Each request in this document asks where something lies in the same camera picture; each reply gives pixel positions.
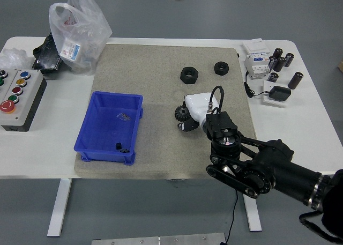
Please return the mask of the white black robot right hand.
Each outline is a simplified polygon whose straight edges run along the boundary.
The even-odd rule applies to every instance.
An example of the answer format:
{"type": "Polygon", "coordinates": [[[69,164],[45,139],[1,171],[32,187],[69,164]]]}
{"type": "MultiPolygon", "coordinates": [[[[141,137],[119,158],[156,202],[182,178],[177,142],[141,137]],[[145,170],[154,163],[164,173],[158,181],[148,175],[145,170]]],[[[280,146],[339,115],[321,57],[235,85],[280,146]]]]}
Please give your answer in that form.
{"type": "Polygon", "coordinates": [[[215,97],[210,101],[211,93],[198,93],[185,96],[185,105],[190,113],[190,118],[178,127],[185,132],[192,131],[199,126],[204,127],[206,115],[209,114],[219,104],[215,97]]]}

